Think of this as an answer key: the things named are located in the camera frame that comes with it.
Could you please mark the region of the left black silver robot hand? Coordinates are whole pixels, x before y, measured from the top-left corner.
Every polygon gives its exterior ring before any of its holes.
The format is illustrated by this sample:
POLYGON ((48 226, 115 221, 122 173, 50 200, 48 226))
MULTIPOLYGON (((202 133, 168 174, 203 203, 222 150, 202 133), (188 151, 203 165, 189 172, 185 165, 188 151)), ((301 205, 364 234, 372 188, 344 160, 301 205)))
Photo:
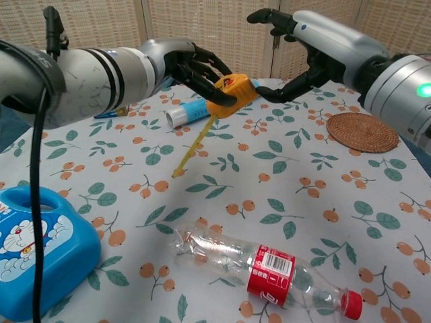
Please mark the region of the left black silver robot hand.
POLYGON ((154 68, 155 84, 151 95, 173 79, 214 104, 231 107, 236 103, 234 96, 215 87, 221 75, 229 75, 232 71, 215 53, 201 48, 191 39, 150 39, 140 51, 147 55, 154 68))

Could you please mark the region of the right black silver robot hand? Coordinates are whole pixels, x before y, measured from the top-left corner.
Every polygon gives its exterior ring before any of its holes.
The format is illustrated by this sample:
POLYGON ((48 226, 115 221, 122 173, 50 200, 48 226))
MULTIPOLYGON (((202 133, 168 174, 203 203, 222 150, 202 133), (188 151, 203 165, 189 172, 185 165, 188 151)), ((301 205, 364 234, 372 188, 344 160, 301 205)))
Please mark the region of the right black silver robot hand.
POLYGON ((263 8, 246 20, 251 24, 272 24, 271 35, 298 42, 307 51, 307 71, 283 88, 257 88, 259 95, 272 103, 291 102, 328 81, 357 90, 362 70, 389 59, 387 49, 377 40, 314 11, 300 10, 290 15, 263 8))

